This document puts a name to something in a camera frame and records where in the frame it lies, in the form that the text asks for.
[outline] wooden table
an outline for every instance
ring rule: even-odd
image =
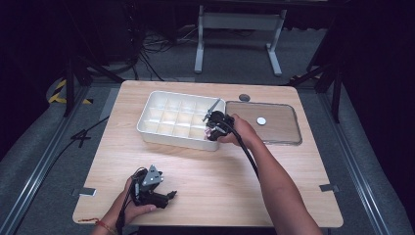
[[[139,216],[133,224],[189,226],[272,226],[254,171],[240,147],[221,144],[215,152],[146,143],[136,124],[152,91],[171,91],[225,101],[249,94],[252,102],[287,104],[298,116],[302,143],[268,145],[292,176],[305,205],[320,227],[340,227],[343,218],[329,184],[299,95],[293,87],[125,81],[87,176],[85,187],[96,188],[94,197],[81,196],[73,220],[102,217],[123,189],[125,180],[143,166],[163,172],[161,194],[177,190],[164,210]]]

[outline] metal rail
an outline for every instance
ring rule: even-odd
[[[324,108],[327,118],[330,120],[333,129],[335,130],[336,136],[342,146],[343,157],[345,160],[346,167],[350,173],[351,179],[353,180],[354,186],[356,187],[357,193],[359,194],[360,200],[362,201],[363,207],[369,216],[370,222],[376,232],[376,234],[391,234],[389,231],[381,212],[379,211],[376,199],[373,195],[372,189],[367,182],[365,176],[361,172],[358,163],[354,157],[353,151],[348,145],[345,133],[340,124],[337,124],[331,112],[331,104],[329,98],[325,93],[317,94],[317,97]]]

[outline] person's left hand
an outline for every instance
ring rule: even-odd
[[[121,211],[122,204],[124,203],[125,197],[128,194],[129,186],[132,182],[131,177],[127,179],[127,182],[125,183],[124,190],[116,197],[116,199],[113,202],[113,205],[110,207],[108,212],[104,215],[104,217],[101,219],[102,222],[107,224],[109,227],[111,227],[113,230],[115,230],[115,224],[116,220],[118,219],[119,212]],[[131,196],[128,196],[127,200],[127,207],[125,208],[125,224],[129,224],[132,220],[134,220],[135,217],[138,215],[142,215],[148,212],[152,212],[156,209],[155,205],[145,205],[145,206],[135,206],[134,203],[130,202]],[[96,230],[101,230],[102,227],[95,226],[94,231],[92,234],[103,234],[101,232],[96,232]]]

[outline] ice cube tray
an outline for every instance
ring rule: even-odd
[[[137,130],[146,142],[215,151],[219,144],[206,140],[207,120],[203,119],[217,99],[154,91],[137,123]],[[220,99],[215,110],[225,113],[225,101]]]

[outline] rectangular tray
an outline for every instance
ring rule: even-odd
[[[150,143],[216,151],[219,143],[206,140],[203,118],[218,98],[154,91],[150,94],[137,130]],[[225,101],[215,110],[225,113]]]
[[[296,112],[289,105],[228,101],[226,114],[237,114],[249,122],[265,144],[299,145],[302,142]],[[259,118],[265,123],[259,124]]]

